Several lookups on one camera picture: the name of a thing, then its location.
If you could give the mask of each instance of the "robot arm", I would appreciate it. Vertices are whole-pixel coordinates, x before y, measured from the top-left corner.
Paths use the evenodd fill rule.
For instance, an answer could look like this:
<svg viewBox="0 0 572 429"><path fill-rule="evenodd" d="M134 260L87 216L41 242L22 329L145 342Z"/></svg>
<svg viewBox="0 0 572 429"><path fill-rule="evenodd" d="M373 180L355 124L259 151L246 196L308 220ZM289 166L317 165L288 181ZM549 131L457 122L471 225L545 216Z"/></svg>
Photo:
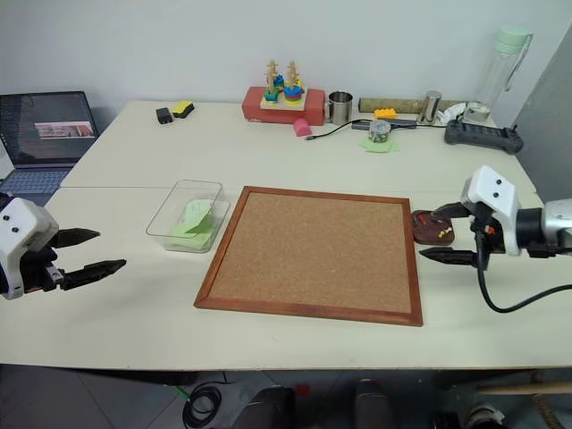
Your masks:
<svg viewBox="0 0 572 429"><path fill-rule="evenodd" d="M126 264L124 259L86 265L73 273L53 264L57 259L53 248L80 244L98 235L80 228L59 230L44 207L0 194L1 293L7 299L16 299L34 290L53 290L57 285L69 290L115 273Z"/></svg>
<svg viewBox="0 0 572 429"><path fill-rule="evenodd" d="M419 253L444 264L475 267L484 299L494 311L508 313L552 293L572 289L572 285L559 286L515 306L500 308L491 302L484 282L491 253L518 256L525 249L530 257L572 255L572 199L551 201L544 208L523 209L515 186L484 165L465 183L460 202L441 206L433 213L473 216L471 231L475 233L476 253L453 248L428 248Z"/></svg>

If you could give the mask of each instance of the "yellow sponge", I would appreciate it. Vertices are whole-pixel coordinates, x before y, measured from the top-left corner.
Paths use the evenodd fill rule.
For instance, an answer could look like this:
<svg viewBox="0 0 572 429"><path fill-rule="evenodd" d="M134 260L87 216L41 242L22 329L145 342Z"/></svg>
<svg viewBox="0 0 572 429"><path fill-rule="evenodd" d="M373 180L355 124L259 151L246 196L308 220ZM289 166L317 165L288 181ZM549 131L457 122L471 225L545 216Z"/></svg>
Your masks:
<svg viewBox="0 0 572 429"><path fill-rule="evenodd" d="M172 109L172 115L175 118L186 118L194 108L195 106L192 101L182 100Z"/></svg>
<svg viewBox="0 0 572 429"><path fill-rule="evenodd" d="M395 112L395 109L376 109L374 116L375 119L395 118L397 117L397 112Z"/></svg>

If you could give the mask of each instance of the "laptop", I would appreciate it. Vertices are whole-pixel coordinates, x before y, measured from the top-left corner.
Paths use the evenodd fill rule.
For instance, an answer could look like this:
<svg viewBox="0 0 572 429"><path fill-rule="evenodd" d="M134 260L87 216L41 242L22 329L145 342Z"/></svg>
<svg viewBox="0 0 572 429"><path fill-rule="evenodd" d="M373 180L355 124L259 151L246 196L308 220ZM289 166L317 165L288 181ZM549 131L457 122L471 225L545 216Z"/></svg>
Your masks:
<svg viewBox="0 0 572 429"><path fill-rule="evenodd" d="M0 192L43 206L97 137L83 91L0 95L0 139L14 166Z"/></svg>

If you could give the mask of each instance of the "black controller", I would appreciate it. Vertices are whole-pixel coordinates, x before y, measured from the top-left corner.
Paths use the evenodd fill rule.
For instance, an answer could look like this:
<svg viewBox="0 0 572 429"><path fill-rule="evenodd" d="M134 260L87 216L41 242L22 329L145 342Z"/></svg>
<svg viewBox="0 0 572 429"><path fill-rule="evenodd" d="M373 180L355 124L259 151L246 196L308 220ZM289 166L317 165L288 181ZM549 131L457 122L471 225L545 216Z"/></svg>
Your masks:
<svg viewBox="0 0 572 429"><path fill-rule="evenodd" d="M449 121L445 130L445 141L450 145L465 144L502 149L508 154L516 154L525 143L514 128L492 128L459 119Z"/></svg>

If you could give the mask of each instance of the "cork board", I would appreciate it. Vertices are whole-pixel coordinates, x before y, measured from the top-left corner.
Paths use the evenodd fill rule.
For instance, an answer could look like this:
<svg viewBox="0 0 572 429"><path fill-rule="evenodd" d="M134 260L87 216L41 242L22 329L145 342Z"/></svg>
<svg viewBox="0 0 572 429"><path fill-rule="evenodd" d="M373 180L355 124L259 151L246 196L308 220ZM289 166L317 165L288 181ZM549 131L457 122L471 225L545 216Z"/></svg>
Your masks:
<svg viewBox="0 0 572 429"><path fill-rule="evenodd" d="M245 187L195 307L421 326L409 200Z"/></svg>

